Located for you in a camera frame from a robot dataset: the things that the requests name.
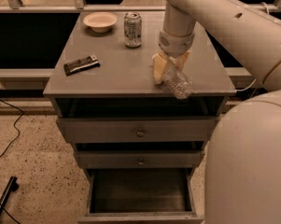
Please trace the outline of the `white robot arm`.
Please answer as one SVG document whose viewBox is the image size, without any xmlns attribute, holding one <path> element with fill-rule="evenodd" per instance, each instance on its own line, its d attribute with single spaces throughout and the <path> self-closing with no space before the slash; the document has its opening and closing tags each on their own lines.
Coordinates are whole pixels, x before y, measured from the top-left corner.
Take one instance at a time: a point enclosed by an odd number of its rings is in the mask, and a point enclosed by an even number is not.
<svg viewBox="0 0 281 224">
<path fill-rule="evenodd" d="M 200 24 L 240 64 L 241 89 L 266 92 L 231 108 L 208 143 L 204 224 L 281 224 L 281 20 L 238 0 L 165 0 L 159 38 L 169 58 L 190 48 Z"/>
</svg>

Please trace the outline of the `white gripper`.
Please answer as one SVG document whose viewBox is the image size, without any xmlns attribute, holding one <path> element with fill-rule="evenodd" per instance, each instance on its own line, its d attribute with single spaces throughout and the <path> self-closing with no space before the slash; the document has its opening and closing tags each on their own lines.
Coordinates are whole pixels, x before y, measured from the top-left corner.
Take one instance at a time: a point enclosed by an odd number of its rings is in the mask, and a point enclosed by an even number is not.
<svg viewBox="0 0 281 224">
<path fill-rule="evenodd" d="M 164 30 L 160 30 L 159 47 L 164 53 L 175 58 L 177 68 L 183 69 L 190 56 L 189 49 L 192 46 L 193 39 L 194 34 L 180 37 L 169 35 Z M 163 52 L 156 53 L 152 58 L 153 77 L 157 84 L 162 83 L 163 74 L 169 65 L 169 60 Z"/>
</svg>

